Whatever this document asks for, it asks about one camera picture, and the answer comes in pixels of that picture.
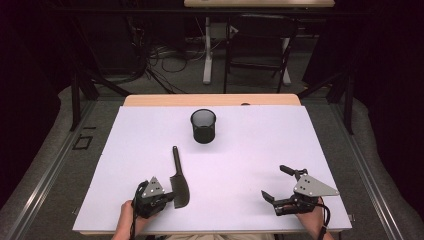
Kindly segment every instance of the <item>white table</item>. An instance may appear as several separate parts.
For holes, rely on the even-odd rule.
[[[334,0],[184,0],[186,7],[195,8],[223,8],[223,7],[243,7],[243,8],[263,8],[263,7],[285,7],[285,8],[322,8],[333,7]],[[210,37],[210,18],[206,17],[205,23],[206,39],[206,59],[203,72],[203,83],[211,83],[212,56]],[[284,72],[283,83],[290,85],[291,80],[288,71]]]
[[[293,194],[296,179],[281,172],[280,165],[307,168],[311,176],[337,189],[306,109],[293,94],[140,95],[127,100],[74,231],[112,234],[121,204],[152,176],[166,192],[172,191],[174,145],[179,148],[190,203],[179,209],[168,203],[145,234],[304,231],[294,215],[277,217],[262,198],[261,190],[276,199]],[[192,137],[189,118],[199,108],[217,115],[216,138],[206,145]],[[350,229],[340,196],[324,199],[332,213],[329,230]]]

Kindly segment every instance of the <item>human hand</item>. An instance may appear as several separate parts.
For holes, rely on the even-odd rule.
[[[319,204],[322,204],[322,198],[318,200]],[[309,235],[313,239],[318,239],[318,236],[321,232],[321,228],[324,223],[324,209],[322,207],[315,207],[312,212],[296,214],[296,217],[302,223],[303,227],[308,231]],[[333,240],[333,237],[329,232],[327,232],[324,237],[324,240]]]
[[[130,239],[131,225],[133,222],[133,207],[131,206],[131,203],[132,200],[127,200],[124,204],[122,204],[121,214],[119,216],[116,231],[112,237],[112,240]],[[148,219],[137,217],[135,222],[134,236],[139,235],[147,223],[149,223],[155,216],[152,216]]]

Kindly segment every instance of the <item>knife handle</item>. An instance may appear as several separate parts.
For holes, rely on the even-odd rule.
[[[177,146],[172,147],[172,152],[174,154],[175,168],[177,169],[177,174],[183,174],[183,170],[181,169],[180,163],[180,155],[178,154]]]

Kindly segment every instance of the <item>dark background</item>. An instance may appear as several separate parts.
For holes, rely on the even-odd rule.
[[[424,23],[421,17],[424,7],[421,1],[392,3],[396,6],[395,11],[388,10],[390,14],[385,15],[385,24],[375,29],[375,39],[357,65],[354,94],[368,107],[378,152],[384,166],[403,197],[423,218],[424,203],[418,196],[424,190],[424,178],[420,168],[424,159]],[[384,1],[369,3],[338,0],[336,7],[364,10],[378,9],[380,4],[384,4]],[[111,38],[104,38],[111,32],[122,32],[125,36],[121,36],[116,47],[97,53],[99,60],[86,48],[86,42],[78,42],[80,32],[71,28],[58,31],[56,24],[60,22],[52,21],[41,10],[37,1],[1,3],[0,206],[7,201],[25,174],[52,127],[60,108],[57,94],[70,85],[73,66],[60,44],[60,32],[65,31],[72,36],[78,57],[94,69],[99,67],[102,54],[116,54],[118,57],[129,59],[119,62],[121,65],[116,67],[123,73],[133,71],[139,66],[137,56],[130,47],[131,37],[120,27],[123,24],[122,19],[108,25],[108,31],[100,32],[93,31],[96,24],[100,23],[87,22],[90,20],[80,19],[83,31],[91,36],[89,44],[93,45],[94,49],[96,46],[102,49],[99,46],[113,42]],[[184,35],[182,33],[185,23],[181,19],[170,22],[175,22],[178,27],[165,27],[163,23],[157,22],[157,26],[162,27],[155,29],[165,31],[155,34],[162,34],[165,41],[172,41],[178,47],[179,43],[183,44],[178,39],[181,40]],[[366,23],[360,21],[329,21],[320,35],[304,81],[314,84],[345,66],[356,50],[358,39],[367,37],[363,34],[365,26]],[[100,67],[112,71],[114,64],[102,62]]]

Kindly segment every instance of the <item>black mesh cup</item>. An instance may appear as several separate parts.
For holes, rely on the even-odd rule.
[[[216,116],[209,109],[199,109],[191,115],[193,137],[198,143],[206,144],[215,138]]]

